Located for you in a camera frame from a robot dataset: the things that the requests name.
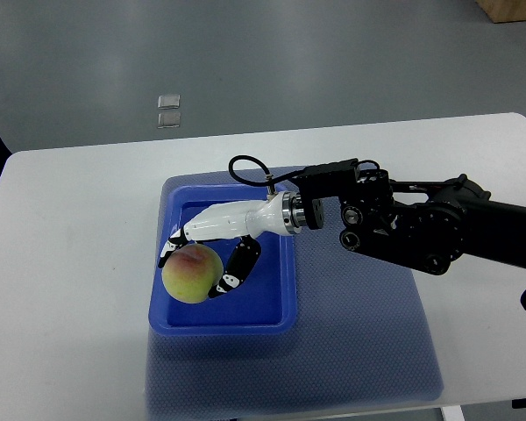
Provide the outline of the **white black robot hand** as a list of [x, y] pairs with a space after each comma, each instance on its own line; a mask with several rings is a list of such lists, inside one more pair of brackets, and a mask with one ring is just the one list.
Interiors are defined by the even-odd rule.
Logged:
[[230, 259], [223, 264], [224, 274], [208, 294], [208, 298], [221, 296], [244, 283], [254, 269], [261, 255], [257, 238], [262, 233], [294, 235], [306, 224], [301, 200], [292, 192], [282, 191], [265, 201], [214, 204], [168, 237], [160, 252], [159, 268], [162, 269], [172, 253], [186, 245], [238, 239]]

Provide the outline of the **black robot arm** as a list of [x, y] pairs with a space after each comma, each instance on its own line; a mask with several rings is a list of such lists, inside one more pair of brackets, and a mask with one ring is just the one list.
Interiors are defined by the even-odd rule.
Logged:
[[491, 200], [466, 175], [444, 182], [397, 182], [372, 160], [350, 159], [295, 172], [305, 223], [323, 227], [336, 197], [348, 251], [444, 274], [467, 254], [526, 269], [526, 207]]

